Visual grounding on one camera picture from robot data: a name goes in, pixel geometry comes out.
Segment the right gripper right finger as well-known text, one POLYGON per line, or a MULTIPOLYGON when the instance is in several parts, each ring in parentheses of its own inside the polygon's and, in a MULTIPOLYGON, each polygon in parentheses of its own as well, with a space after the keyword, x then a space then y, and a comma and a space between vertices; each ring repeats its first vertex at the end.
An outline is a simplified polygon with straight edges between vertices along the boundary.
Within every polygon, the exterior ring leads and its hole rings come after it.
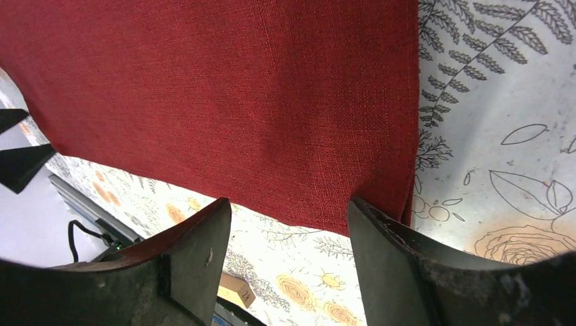
POLYGON ((446 246, 360 198, 347 221, 368 325, 574 325, 575 254, 514 266, 446 246))

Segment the dark red cloth napkin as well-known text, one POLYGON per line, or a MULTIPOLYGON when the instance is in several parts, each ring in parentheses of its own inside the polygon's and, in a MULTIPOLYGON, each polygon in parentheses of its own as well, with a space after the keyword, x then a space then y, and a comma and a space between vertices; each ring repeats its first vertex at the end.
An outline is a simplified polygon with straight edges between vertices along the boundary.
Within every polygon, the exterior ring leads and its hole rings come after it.
POLYGON ((409 224, 416 1, 2 1, 1 68, 55 150, 348 232, 409 224))

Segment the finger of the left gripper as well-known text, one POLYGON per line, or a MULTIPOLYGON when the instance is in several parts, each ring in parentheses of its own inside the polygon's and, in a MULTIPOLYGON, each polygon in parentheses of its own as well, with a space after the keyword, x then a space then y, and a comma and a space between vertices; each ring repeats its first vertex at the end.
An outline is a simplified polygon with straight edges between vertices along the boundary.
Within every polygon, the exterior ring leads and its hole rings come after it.
POLYGON ((49 143, 1 150, 1 184, 19 194, 55 153, 49 143))
POLYGON ((0 110, 0 134, 19 124, 29 116, 24 109, 1 109, 0 110))

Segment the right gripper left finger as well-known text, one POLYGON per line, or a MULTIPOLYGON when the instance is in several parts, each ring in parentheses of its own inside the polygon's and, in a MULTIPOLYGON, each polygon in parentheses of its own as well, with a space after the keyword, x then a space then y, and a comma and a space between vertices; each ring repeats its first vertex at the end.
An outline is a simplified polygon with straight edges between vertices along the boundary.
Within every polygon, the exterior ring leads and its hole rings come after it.
POLYGON ((230 236, 230 201, 102 261, 1 262, 2 325, 210 325, 230 236))

